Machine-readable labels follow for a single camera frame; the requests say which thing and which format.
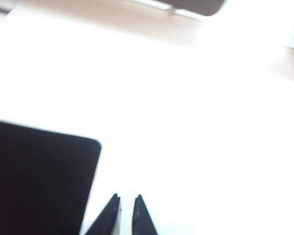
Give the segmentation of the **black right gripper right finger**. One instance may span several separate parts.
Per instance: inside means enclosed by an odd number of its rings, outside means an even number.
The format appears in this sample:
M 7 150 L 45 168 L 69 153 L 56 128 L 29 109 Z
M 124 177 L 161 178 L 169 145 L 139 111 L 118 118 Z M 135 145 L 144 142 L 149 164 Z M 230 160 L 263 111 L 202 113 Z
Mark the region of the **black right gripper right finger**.
M 135 198 L 134 202 L 134 209 L 132 214 L 132 234 L 158 235 L 146 204 L 140 194 Z

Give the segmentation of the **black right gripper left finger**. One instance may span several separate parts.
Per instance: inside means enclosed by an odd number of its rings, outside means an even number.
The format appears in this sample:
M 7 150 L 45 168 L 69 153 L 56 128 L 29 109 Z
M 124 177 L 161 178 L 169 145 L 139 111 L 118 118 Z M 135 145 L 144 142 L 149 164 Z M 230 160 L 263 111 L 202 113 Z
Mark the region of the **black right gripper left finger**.
M 120 219 L 121 198 L 115 193 L 92 223 L 86 235 L 119 235 Z

